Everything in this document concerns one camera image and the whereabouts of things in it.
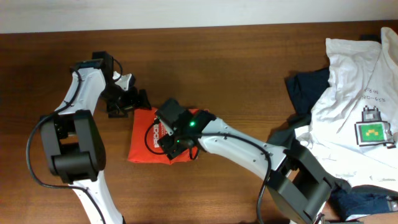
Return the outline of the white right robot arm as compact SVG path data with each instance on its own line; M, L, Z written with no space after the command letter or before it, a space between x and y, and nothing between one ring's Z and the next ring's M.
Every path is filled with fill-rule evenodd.
M155 115L167 130L160 141L166 152L197 147L229 159L262 180L259 196L268 191L291 223L326 222L322 210L335 181L307 148L262 142L204 110L158 109Z

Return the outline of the red printed t-shirt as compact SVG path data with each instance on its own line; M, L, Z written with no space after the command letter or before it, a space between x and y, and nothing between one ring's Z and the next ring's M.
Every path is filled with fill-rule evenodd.
M167 164L172 165L176 162L192 161L194 156L198 156L199 149L194 147L192 153L189 150L182 152L175 159L170 160L166 155L153 154L148 150L146 144L154 152L162 152L157 141L167 134L162 123L150 127L156 120L155 112L157 108L151 110L138 109L134 112L134 123L132 129L131 146L127 160L137 164Z

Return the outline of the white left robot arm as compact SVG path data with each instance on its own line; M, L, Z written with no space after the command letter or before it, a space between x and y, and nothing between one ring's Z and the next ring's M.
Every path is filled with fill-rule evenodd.
M106 184L106 150L93 117L98 100L104 99L110 118L151 108L134 75L114 70L119 64L113 58L76 64L63 102L39 124L50 172L61 179L60 189L76 194L91 223L125 222Z

